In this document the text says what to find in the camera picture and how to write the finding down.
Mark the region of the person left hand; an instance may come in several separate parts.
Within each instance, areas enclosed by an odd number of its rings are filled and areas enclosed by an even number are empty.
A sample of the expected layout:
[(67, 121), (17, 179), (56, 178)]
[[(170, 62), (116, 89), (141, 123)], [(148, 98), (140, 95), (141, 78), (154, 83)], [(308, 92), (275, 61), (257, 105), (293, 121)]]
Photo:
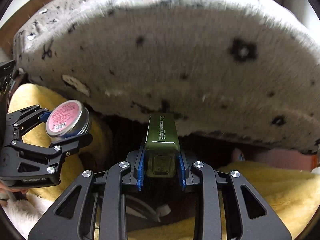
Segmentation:
[(7, 206), (8, 200), (17, 201), (26, 199), (28, 189), (13, 189), (4, 185), (1, 181), (1, 206)]

